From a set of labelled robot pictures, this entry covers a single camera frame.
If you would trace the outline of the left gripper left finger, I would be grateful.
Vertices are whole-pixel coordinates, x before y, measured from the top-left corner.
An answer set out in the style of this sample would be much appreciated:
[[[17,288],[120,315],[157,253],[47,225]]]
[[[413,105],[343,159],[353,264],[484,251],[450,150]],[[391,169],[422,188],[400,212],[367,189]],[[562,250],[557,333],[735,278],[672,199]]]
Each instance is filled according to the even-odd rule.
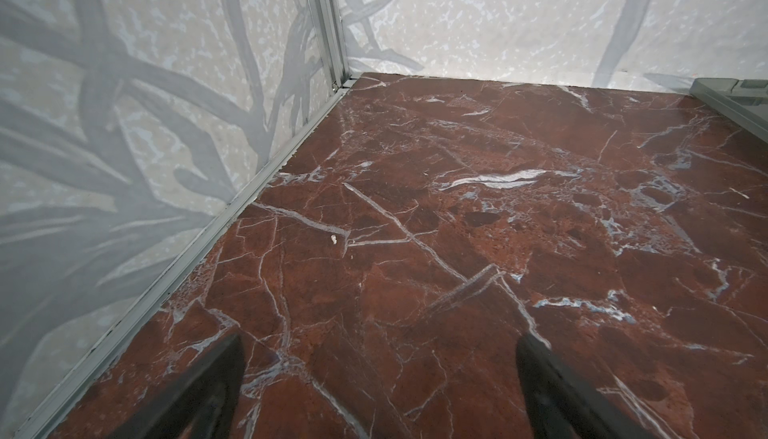
[[[227,438],[245,371],[244,347],[228,335],[190,365],[111,438]]]

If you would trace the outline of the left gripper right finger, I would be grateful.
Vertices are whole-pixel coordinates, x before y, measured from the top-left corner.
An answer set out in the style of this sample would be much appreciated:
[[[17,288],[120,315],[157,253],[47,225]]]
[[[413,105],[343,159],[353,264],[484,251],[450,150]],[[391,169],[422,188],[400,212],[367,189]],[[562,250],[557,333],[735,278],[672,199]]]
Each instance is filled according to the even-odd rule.
[[[535,438],[650,438],[531,334],[515,347],[515,363]]]

